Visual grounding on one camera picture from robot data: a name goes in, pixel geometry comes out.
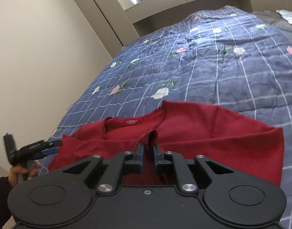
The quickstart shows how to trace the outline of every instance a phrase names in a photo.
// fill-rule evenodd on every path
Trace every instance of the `plaid bedspread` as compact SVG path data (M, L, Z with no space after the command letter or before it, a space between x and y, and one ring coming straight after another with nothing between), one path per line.
M217 104L284 129L281 188L292 229L292 44L256 16L199 11L131 42L66 113L50 139L106 117L149 113L163 99ZM45 174L53 155L40 163Z

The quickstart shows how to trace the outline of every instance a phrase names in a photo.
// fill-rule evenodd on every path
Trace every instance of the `neckline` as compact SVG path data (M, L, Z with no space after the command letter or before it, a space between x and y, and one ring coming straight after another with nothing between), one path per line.
M143 120L144 118L147 118L149 116L153 116L153 115L161 112L162 110L163 110L163 116L161 117L160 122L154 128L152 128L151 130L148 130L148 131L145 132L145 133L149 133L149 132L151 132L153 130L157 130L160 127L160 125L164 122L164 120L166 119L166 117L167 117L167 101L166 100L163 100L161 106L159 106L157 109L155 109L152 112L150 112L150 113L148 113L146 115L143 115L143 116L129 117L129 118L118 118L118 117L112 118L112 117L108 117L108 118L104 119L103 139L104 140L110 140L110 139L106 138L106 130L107 130L106 122L107 122L107 120L116 120L117 122L123 122L123 121L127 121L127 120Z

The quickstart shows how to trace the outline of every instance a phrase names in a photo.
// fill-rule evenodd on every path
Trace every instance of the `folded red sweater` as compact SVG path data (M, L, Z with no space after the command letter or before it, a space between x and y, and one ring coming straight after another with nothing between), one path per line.
M150 114L136 118L106 118L83 125L63 145L49 165L56 170L88 156L110 159L121 151L135 151L143 143L148 152L158 143L162 151L187 159L205 155L245 173L280 185L284 157L281 128L228 109L192 102L163 101ZM141 175L126 177L126 184L158 184L153 163L145 154Z

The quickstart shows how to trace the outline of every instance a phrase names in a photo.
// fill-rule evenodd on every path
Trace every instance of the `clothing label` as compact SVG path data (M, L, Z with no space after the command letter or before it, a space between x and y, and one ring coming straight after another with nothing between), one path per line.
M128 126L130 126L130 125L136 125L136 124L139 124L139 123L141 123L142 122L142 118L136 118L136 119L124 119L123 120L123 122L122 122L122 124L123 125L128 125Z

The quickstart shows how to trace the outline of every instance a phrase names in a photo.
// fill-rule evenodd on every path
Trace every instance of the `silver bolt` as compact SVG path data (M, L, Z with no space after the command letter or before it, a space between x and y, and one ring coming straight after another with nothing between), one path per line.
M186 183L181 187L181 189L183 189L186 192L192 192L197 189L197 186L191 183Z
M113 186L110 184L101 184L98 186L98 190L101 192L110 192L113 189Z
M152 193L152 191L149 189L144 190L144 194L151 194L151 193Z

